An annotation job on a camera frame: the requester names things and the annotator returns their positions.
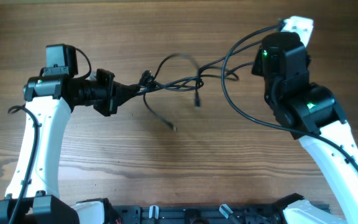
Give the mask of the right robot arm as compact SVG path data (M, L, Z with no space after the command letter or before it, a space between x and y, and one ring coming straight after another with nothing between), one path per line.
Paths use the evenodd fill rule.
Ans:
M348 223L358 223L358 148L347 116L325 86L310 82L310 56L300 36L264 37L252 69L264 78L265 101L320 168Z

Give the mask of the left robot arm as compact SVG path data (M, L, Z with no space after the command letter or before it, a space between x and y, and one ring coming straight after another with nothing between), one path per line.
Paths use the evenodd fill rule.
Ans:
M123 223L107 198L69 206L60 200L58 167L63 135L76 106L92 106L107 117L136 96L138 84L123 85L114 74L98 69L96 77L78 76L72 45L46 47L46 66L24 86L24 105L10 114L26 113L25 132L16 171L0 200L0 223Z

